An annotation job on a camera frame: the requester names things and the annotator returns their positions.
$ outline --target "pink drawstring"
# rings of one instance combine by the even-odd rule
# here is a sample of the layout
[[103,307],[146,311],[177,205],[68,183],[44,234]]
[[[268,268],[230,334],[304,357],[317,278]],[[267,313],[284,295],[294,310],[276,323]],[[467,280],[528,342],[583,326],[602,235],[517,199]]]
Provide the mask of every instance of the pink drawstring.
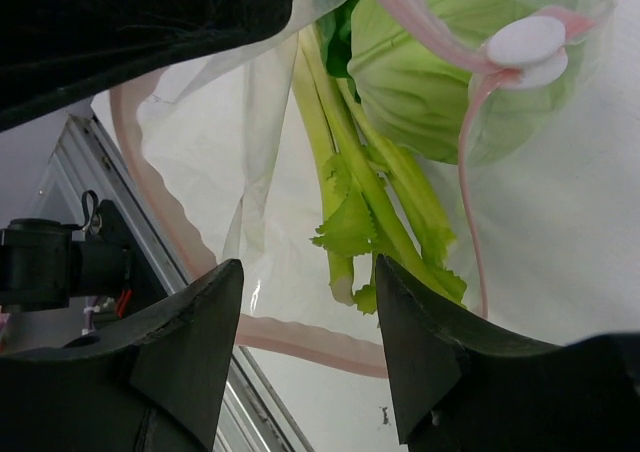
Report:
[[[586,33],[591,28],[596,26],[596,23],[593,20],[562,7],[545,7],[544,9],[539,10],[533,15],[543,15],[560,20],[564,24],[567,31],[566,40],[571,40],[573,38],[579,37],[580,35]],[[484,319],[489,316],[489,298],[487,292],[486,274],[482,260],[482,253],[480,250],[480,236],[478,234],[478,225],[473,216],[473,209],[471,207],[471,192],[469,190],[469,182],[467,179],[467,142],[471,133],[471,126],[473,124],[473,121],[480,112],[480,109],[484,105],[485,101],[495,90],[499,89],[502,85],[518,80],[519,77],[520,73],[518,71],[505,69],[482,78],[479,87],[473,94],[471,103],[469,104],[469,108],[467,109],[464,121],[462,123],[460,136],[458,138],[458,178],[460,182],[460,193],[462,195],[464,213],[467,217],[467,223],[469,224],[471,241],[473,243],[473,251],[476,258],[476,267],[478,269],[478,279],[480,283],[480,307],[478,315],[480,315]]]

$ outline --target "green cabbage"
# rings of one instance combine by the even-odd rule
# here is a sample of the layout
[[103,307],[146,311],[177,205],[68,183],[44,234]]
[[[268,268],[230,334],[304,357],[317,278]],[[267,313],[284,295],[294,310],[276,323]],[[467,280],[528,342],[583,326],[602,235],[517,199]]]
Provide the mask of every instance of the green cabbage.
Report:
[[[472,46],[533,12],[513,0],[427,3],[454,34]],[[457,163],[470,73],[425,49],[376,0],[360,0],[353,9],[351,34],[347,69],[371,124],[428,159]]]

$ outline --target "transparent plastic bag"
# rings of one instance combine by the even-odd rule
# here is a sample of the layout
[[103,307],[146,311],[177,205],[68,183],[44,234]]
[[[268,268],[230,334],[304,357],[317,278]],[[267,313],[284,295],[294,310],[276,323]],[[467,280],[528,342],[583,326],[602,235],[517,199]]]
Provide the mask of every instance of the transparent plastic bag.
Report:
[[[385,377],[377,320],[333,300],[325,253],[309,241],[322,222],[320,194],[289,88],[295,32],[343,1],[295,0],[291,23],[276,37],[140,77],[112,89],[110,105],[129,170],[190,273],[203,274],[216,259],[242,259],[239,345]],[[549,5],[549,0],[522,1],[533,8]],[[610,5],[607,0],[553,4],[600,21]],[[603,40],[594,36],[588,42],[594,48],[584,62],[593,65]],[[580,70],[589,75],[591,68]],[[499,107],[496,94],[484,110],[494,117]],[[476,121],[473,143],[483,143],[477,137],[490,129],[477,124],[485,123]],[[491,166],[500,167],[504,160],[493,157]],[[487,187],[485,167],[470,174],[473,190]],[[425,170],[451,215],[464,219],[457,185],[451,182],[455,169],[426,163]],[[483,228],[488,209],[484,203],[476,207]],[[457,219],[459,243],[451,264],[472,289],[473,249],[465,222]],[[484,235],[491,230],[484,228]],[[499,248],[484,237],[482,243],[485,249]],[[365,283],[369,270],[359,265],[356,281]],[[509,285],[528,289],[528,279],[524,286]]]

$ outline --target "white plastic clip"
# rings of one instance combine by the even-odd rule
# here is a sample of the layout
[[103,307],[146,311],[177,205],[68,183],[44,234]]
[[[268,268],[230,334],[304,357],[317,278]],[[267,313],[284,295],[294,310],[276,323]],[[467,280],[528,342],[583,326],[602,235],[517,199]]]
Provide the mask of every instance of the white plastic clip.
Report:
[[526,17],[499,30],[486,44],[487,57],[504,68],[521,70],[517,80],[501,88],[533,89],[558,79],[569,64],[566,38],[565,25],[544,15]]

